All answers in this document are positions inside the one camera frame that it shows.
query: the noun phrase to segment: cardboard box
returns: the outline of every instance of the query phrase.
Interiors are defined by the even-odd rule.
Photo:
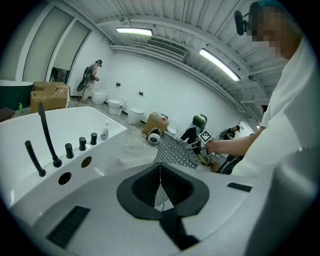
[[[167,128],[168,122],[161,119],[157,113],[151,113],[142,130],[144,138],[148,135],[152,128],[159,128],[163,133]]]
[[[63,82],[34,82],[30,105],[32,113],[38,112],[39,103],[45,111],[69,107],[70,88]]]

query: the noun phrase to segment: drain hole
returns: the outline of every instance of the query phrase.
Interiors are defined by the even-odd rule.
[[[82,167],[82,168],[86,168],[88,165],[90,165],[91,160],[92,160],[92,157],[91,157],[91,156],[86,157],[86,158],[82,161],[81,167]]]
[[[60,185],[64,185],[64,184],[67,184],[70,181],[70,179],[71,179],[71,173],[66,172],[60,176],[58,182]]]

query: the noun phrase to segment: fluorescent light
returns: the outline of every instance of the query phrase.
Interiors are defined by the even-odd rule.
[[[118,27],[116,30],[119,33],[132,33],[132,34],[140,34],[140,35],[152,36],[152,30],[151,29],[133,28],[133,27]]]
[[[239,81],[240,77],[233,72],[226,64],[224,64],[220,59],[218,59],[217,57],[213,56],[210,52],[208,52],[205,49],[202,49],[199,52],[203,57],[205,57],[206,59],[208,59],[209,61],[213,62],[214,64],[216,64],[220,69],[222,69],[229,77],[231,77],[234,81]]]

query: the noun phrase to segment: white shirt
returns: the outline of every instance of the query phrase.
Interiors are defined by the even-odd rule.
[[[317,56],[304,37],[284,67],[260,126],[232,175],[257,176],[301,147],[320,145],[320,76]]]

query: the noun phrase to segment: green helmet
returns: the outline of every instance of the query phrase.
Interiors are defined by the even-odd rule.
[[[200,128],[205,127],[206,123],[207,123],[207,118],[203,115],[203,114],[196,114],[193,117],[192,123],[195,126],[198,126]]]

